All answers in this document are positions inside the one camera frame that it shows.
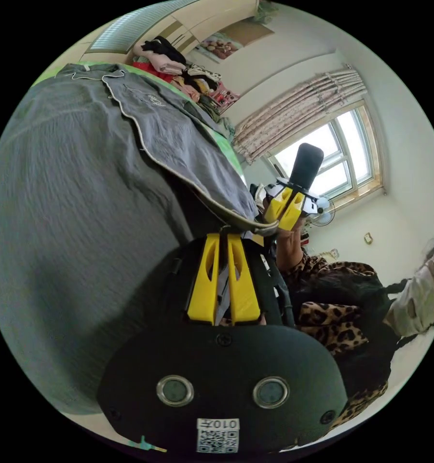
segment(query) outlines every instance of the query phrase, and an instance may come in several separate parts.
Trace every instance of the gray fabric cover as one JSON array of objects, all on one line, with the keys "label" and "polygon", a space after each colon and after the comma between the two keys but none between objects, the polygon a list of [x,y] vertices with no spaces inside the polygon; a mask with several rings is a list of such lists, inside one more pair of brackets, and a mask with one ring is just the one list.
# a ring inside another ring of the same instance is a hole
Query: gray fabric cover
[{"label": "gray fabric cover", "polygon": [[143,147],[253,216],[204,113],[118,66],[109,89],[106,73],[67,67],[37,84],[0,140],[0,328],[32,383],[73,414],[100,412],[103,368],[157,315],[176,250],[221,226]]}]

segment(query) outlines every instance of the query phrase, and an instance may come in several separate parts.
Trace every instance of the yellow clamp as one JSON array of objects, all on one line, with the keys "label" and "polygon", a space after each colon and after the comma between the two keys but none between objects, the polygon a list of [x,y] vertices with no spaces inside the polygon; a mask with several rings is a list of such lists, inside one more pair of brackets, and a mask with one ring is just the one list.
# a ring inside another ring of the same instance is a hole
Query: yellow clamp
[{"label": "yellow clamp", "polygon": [[[213,325],[218,306],[219,240],[216,233],[207,236],[188,306],[190,320]],[[257,321],[260,308],[241,237],[230,234],[227,240],[232,324]]]},{"label": "yellow clamp", "polygon": [[298,192],[291,202],[289,202],[293,191],[289,187],[283,188],[276,197],[274,197],[264,214],[268,222],[280,223],[278,228],[282,230],[291,230],[298,221],[305,202],[305,195]]}]

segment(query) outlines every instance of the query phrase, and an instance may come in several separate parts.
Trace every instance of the electric fan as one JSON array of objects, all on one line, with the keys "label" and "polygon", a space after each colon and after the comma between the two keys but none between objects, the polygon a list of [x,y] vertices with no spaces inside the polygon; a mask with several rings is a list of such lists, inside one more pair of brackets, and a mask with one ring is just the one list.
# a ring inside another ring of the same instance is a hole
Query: electric fan
[{"label": "electric fan", "polygon": [[312,224],[316,227],[324,227],[331,223],[336,212],[333,202],[327,196],[320,196],[318,198],[317,209],[318,214],[307,217],[307,224]]}]

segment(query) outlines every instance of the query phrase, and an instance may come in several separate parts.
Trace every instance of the black handle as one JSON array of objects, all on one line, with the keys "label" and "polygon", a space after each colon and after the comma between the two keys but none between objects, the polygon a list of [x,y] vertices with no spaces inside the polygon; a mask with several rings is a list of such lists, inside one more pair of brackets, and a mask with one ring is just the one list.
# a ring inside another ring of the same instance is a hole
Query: black handle
[{"label": "black handle", "polygon": [[320,170],[325,155],[320,148],[302,143],[294,162],[289,182],[308,192]]}]

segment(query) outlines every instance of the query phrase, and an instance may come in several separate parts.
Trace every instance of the qr code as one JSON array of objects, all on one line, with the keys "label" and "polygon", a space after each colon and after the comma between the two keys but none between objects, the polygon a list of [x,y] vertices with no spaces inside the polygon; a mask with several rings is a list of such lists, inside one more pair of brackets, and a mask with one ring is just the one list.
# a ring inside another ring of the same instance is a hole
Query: qr code
[{"label": "qr code", "polygon": [[198,452],[236,453],[238,451],[239,431],[198,430]]}]

